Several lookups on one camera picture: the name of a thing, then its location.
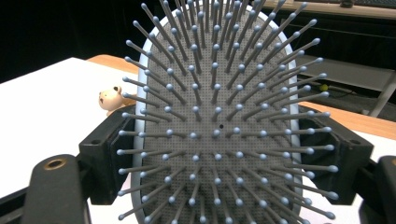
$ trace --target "gray bristle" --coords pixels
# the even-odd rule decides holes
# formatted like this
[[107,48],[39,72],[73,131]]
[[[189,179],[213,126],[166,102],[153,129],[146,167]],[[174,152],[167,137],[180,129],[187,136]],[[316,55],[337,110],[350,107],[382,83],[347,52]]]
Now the gray bristle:
[[148,33],[137,21],[134,26],[146,38],[140,62],[135,132],[119,135],[134,138],[136,149],[117,154],[134,155],[130,189],[134,208],[119,216],[136,214],[139,223],[309,223],[293,208],[305,207],[334,219],[331,212],[311,205],[297,189],[309,190],[336,200],[335,192],[301,184],[312,171],[336,173],[334,165],[296,162],[300,154],[334,150],[334,146],[299,147],[300,134],[328,133],[330,127],[298,129],[297,119],[327,118],[329,113],[299,114],[297,103],[327,97],[328,93],[297,98],[308,84],[326,74],[297,82],[297,74],[316,60],[295,66],[294,59],[318,44],[314,39],[292,51],[289,43],[316,24],[312,20],[293,36],[283,30],[306,7],[292,12],[277,27],[273,23],[285,0],[271,14],[260,11],[264,0],[159,0],[165,13],[160,21],[147,6],[143,10],[155,29]]

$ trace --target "screw hole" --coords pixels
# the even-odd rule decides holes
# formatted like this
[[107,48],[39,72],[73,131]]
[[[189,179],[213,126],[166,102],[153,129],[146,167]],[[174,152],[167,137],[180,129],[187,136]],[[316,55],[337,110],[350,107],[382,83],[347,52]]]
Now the screw hole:
[[56,170],[63,167],[66,164],[65,159],[56,159],[53,161],[49,161],[47,164],[44,165],[44,169],[46,170]]

